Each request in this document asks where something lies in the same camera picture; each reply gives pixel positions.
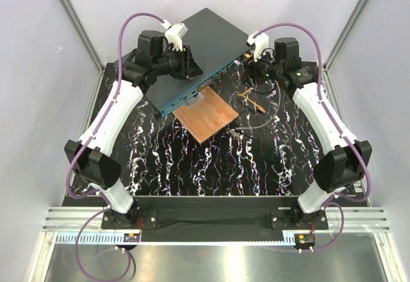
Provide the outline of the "dark grey network switch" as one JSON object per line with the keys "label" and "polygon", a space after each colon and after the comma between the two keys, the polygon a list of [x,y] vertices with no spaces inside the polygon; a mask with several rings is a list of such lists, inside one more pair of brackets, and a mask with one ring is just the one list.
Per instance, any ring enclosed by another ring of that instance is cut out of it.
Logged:
{"label": "dark grey network switch", "polygon": [[235,60],[249,51],[246,44],[248,34],[209,8],[195,13],[183,23],[188,28],[183,43],[191,48],[193,60],[203,74],[189,80],[158,77],[145,94],[156,110],[157,119],[166,117],[212,84],[223,72],[233,67]]}

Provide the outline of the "silver transceiver module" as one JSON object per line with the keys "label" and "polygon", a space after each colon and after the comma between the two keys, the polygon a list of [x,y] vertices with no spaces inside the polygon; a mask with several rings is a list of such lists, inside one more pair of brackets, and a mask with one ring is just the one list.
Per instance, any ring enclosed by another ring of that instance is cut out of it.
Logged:
{"label": "silver transceiver module", "polygon": [[241,137],[241,135],[240,134],[238,134],[235,130],[233,130],[233,129],[230,129],[229,131],[229,134],[231,135],[231,136],[233,136],[233,137],[235,137],[235,138],[240,138]]}

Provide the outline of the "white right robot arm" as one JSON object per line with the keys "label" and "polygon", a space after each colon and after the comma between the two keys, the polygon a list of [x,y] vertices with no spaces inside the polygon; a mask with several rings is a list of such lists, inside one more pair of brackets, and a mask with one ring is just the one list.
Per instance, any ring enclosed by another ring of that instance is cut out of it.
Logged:
{"label": "white right robot arm", "polygon": [[372,147],[358,140],[329,104],[318,79],[318,65],[301,59],[297,40],[278,38],[271,53],[268,43],[264,33],[249,35],[246,73],[254,80],[277,82],[306,116],[324,154],[313,168],[312,184],[298,196],[288,214],[288,220],[302,229],[313,222],[332,197],[364,177]]}

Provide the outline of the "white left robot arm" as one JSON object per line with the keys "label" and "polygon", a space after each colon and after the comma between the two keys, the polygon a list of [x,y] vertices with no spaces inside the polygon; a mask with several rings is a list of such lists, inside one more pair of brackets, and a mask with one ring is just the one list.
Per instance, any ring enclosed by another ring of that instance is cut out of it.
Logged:
{"label": "white left robot arm", "polygon": [[119,58],[117,80],[94,121],[78,141],[68,140],[65,145],[68,173],[79,176],[104,198],[106,218],[120,228],[132,228],[141,220],[137,201],[120,180],[121,166],[111,158],[113,146],[132,109],[158,77],[190,80],[202,75],[190,47],[183,44],[187,31],[182,23],[164,33],[142,31],[136,49]]}

